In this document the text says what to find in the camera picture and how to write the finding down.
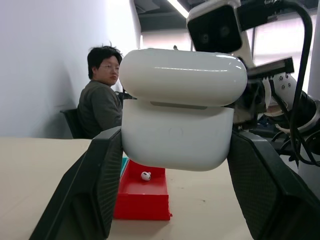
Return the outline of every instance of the red box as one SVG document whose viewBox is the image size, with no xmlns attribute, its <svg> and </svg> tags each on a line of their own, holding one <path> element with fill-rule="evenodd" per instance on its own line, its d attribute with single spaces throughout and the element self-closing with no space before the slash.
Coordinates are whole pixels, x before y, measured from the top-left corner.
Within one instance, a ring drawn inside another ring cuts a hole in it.
<svg viewBox="0 0 320 240">
<path fill-rule="evenodd" d="M 151 173 L 150 181 L 141 179 L 142 172 Z M 120 179 L 113 216 L 123 220 L 170 220 L 166 169 L 129 160 Z"/>
</svg>

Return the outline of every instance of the white wall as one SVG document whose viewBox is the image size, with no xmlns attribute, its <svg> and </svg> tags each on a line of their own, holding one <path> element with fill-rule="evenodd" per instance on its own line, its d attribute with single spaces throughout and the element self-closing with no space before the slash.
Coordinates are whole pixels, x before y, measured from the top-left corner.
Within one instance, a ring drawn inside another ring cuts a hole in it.
<svg viewBox="0 0 320 240">
<path fill-rule="evenodd" d="M 124 51 L 137 48 L 134 12 L 130 0 L 2 0 L 0 136 L 69 137 L 59 111 L 78 105 L 89 49 L 109 40 Z"/>
</svg>

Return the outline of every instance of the black chair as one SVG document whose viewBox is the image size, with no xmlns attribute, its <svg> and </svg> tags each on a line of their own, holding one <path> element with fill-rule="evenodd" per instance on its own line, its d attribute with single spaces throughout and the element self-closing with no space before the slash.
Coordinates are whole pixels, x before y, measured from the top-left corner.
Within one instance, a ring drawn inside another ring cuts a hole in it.
<svg viewBox="0 0 320 240">
<path fill-rule="evenodd" d="M 77 109 L 62 110 L 60 112 L 63 113 L 74 139 L 89 139 L 80 124 Z"/>
</svg>

